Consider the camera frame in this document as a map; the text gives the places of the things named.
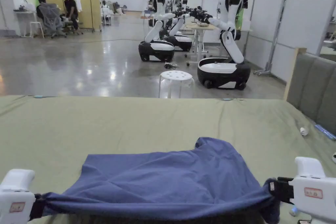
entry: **polished floor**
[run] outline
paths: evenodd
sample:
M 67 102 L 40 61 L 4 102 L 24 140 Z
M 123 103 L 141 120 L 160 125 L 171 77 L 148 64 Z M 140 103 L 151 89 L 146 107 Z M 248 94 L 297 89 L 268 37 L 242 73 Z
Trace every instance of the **polished floor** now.
M 102 32 L 68 38 L 0 39 L 0 95 L 157 97 L 159 62 L 142 62 L 139 42 L 148 26 L 136 15 L 114 16 Z M 251 75 L 245 90 L 206 89 L 183 53 L 174 62 L 192 74 L 195 98 L 282 99 L 284 84 Z

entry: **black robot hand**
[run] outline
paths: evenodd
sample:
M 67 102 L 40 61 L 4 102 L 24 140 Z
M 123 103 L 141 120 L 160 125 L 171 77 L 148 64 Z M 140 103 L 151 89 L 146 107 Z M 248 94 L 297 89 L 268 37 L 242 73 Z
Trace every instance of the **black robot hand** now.
M 210 14 L 207 14 L 207 13 L 199 13 L 197 19 L 201 23 L 210 24 L 209 18 L 211 18 L 211 17 L 213 17 L 213 16 L 211 16 Z

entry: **gray padded panel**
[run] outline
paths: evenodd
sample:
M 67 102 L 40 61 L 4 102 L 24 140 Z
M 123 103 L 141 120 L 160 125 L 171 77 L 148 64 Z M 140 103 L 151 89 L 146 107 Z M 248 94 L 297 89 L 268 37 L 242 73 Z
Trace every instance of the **gray padded panel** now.
M 299 109 L 302 92 L 305 87 L 305 82 L 313 64 L 316 60 L 315 56 L 299 54 L 296 58 L 291 87 L 288 92 L 287 101 L 295 108 Z
M 336 62 L 297 56 L 287 101 L 336 134 Z
M 318 58 L 308 73 L 299 110 L 314 121 L 317 119 L 324 92 L 334 69 L 332 61 Z
M 316 122 L 336 134 L 336 68 L 324 93 Z

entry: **plastic stool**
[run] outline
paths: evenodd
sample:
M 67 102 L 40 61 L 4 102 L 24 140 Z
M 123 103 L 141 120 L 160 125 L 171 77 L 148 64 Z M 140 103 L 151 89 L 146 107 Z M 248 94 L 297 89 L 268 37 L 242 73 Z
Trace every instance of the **plastic stool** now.
M 178 97 L 181 98 L 181 93 L 182 93 L 182 84 L 184 81 L 191 80 L 192 85 L 193 85 L 193 97 L 195 93 L 195 81 L 193 79 L 193 76 L 190 73 L 183 72 L 183 71 L 166 71 L 160 74 L 159 79 L 158 79 L 158 97 L 160 98 L 160 93 L 161 93 L 161 79 L 167 79 L 170 80 L 169 87 L 168 87 L 168 99 L 171 99 L 171 85 L 173 81 L 179 81 L 180 82 L 180 91 Z
M 42 24 L 41 24 L 41 22 L 30 22 L 30 37 L 34 38 L 34 34 L 32 33 L 32 24 L 38 24 L 38 25 L 40 26 L 40 27 L 38 27 L 38 28 L 41 29 L 42 36 L 43 36 L 43 38 L 44 38 L 44 33 L 43 33 L 43 28 L 42 28 Z

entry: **desk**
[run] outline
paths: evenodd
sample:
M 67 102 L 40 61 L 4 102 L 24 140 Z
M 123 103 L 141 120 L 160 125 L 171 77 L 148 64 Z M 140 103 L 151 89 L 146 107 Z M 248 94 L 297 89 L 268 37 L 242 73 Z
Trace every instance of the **desk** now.
M 197 51 L 197 48 L 199 47 L 199 45 L 201 46 L 203 44 L 203 38 L 204 38 L 205 31 L 213 31 L 216 27 L 211 24 L 209 24 L 209 26 L 207 27 L 201 27 L 201 26 L 198 26 L 196 23 L 186 23 L 185 28 L 195 31 L 194 52 L 196 52 L 195 55 L 197 55 L 197 61 L 187 62 L 187 66 L 188 66 L 190 63 L 198 63 L 202 59 L 202 49 L 200 47 L 199 50 Z
M 25 15 L 33 15 L 33 18 L 34 18 L 34 22 L 37 22 L 37 17 L 36 17 L 36 12 L 34 12 L 34 11 L 14 11 L 14 13 L 16 13 L 16 14 L 25 14 Z M 21 36 L 22 38 L 32 38 L 32 33 L 30 33 L 30 35 L 29 36 L 26 36 L 26 34 L 27 34 L 27 23 L 28 23 L 28 25 L 30 25 L 30 20 L 29 19 L 27 19 L 26 17 L 24 18 L 24 23 L 25 23 L 25 31 L 24 31 L 24 36 Z
M 141 16 L 140 18 L 143 19 L 143 24 L 142 25 L 144 25 L 145 24 L 145 19 L 153 19 L 154 17 L 152 17 L 152 16 Z

